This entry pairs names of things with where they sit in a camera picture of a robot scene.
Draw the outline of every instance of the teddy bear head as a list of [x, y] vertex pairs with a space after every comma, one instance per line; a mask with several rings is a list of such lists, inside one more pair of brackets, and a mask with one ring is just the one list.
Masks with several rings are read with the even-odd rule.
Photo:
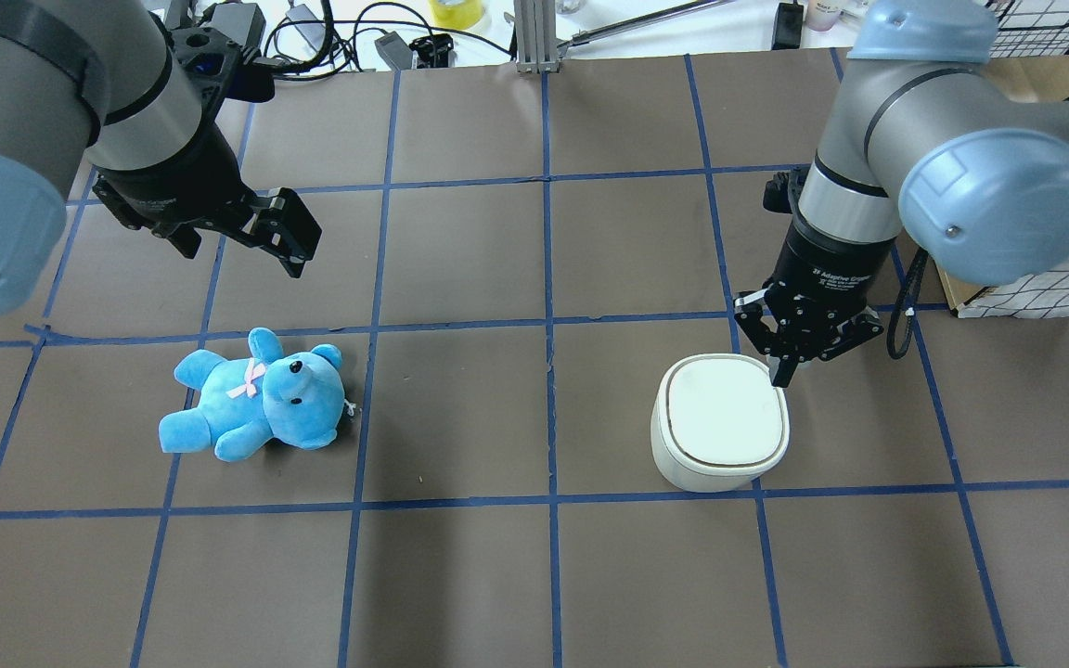
[[276, 439], [303, 449], [336, 439], [336, 423], [344, 411], [340, 367], [341, 352], [329, 343], [267, 364], [263, 410]]

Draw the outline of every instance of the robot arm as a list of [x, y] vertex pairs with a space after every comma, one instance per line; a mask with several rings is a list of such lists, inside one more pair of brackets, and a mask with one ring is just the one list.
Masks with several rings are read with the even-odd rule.
[[126, 228], [186, 257], [212, 229], [299, 276], [319, 224], [292, 190], [246, 187], [214, 123], [227, 96], [268, 100], [283, 72], [260, 57], [253, 5], [216, 13], [242, 7], [250, 30], [234, 38], [211, 25], [169, 32], [139, 0], [0, 0], [0, 313], [27, 300], [60, 239], [82, 153]]
[[971, 0], [867, 14], [814, 165], [772, 185], [768, 207], [792, 215], [776, 269], [734, 305], [775, 385], [882, 332], [865, 295], [903, 228], [976, 284], [1069, 257], [1069, 102], [1010, 102], [982, 79], [995, 34]]

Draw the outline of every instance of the blue teddy bear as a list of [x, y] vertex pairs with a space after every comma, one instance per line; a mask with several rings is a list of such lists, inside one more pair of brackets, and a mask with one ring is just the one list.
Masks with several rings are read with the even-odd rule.
[[166, 453], [213, 446], [217, 460], [242, 461], [267, 440], [312, 451], [336, 439], [341, 415], [353, 415], [341, 384], [341, 351], [330, 343], [283, 355], [270, 329], [250, 330], [250, 359], [196, 351], [175, 364], [175, 380], [200, 391], [193, 409], [159, 422]]

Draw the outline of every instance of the white bottle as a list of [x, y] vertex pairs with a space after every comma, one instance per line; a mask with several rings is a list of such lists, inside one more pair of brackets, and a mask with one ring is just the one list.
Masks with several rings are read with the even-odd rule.
[[806, 4], [806, 27], [819, 32], [831, 29], [840, 17], [845, 2], [846, 0], [810, 0]]

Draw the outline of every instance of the yellow object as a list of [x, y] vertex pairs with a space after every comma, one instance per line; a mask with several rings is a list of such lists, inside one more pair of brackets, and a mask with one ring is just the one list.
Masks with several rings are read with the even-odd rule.
[[451, 30], [466, 30], [481, 20], [481, 0], [428, 0], [432, 4], [434, 25]]

